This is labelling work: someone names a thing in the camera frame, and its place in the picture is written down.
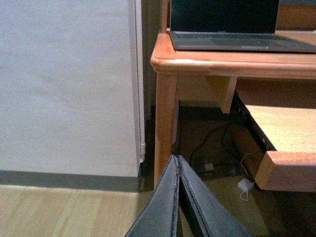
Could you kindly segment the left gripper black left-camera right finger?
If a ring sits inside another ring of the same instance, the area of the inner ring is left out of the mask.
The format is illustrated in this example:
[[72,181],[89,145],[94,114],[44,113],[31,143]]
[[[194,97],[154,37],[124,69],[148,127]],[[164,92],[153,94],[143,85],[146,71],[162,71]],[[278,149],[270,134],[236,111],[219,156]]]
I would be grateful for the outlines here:
[[218,200],[182,156],[179,161],[180,207],[195,237],[252,237]]

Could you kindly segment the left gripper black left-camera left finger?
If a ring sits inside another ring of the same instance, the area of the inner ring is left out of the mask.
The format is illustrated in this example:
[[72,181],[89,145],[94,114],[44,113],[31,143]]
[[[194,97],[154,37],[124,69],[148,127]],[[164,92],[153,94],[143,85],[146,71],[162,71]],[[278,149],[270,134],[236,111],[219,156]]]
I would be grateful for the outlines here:
[[178,158],[171,155],[146,207],[126,233],[126,236],[177,236],[179,185]]

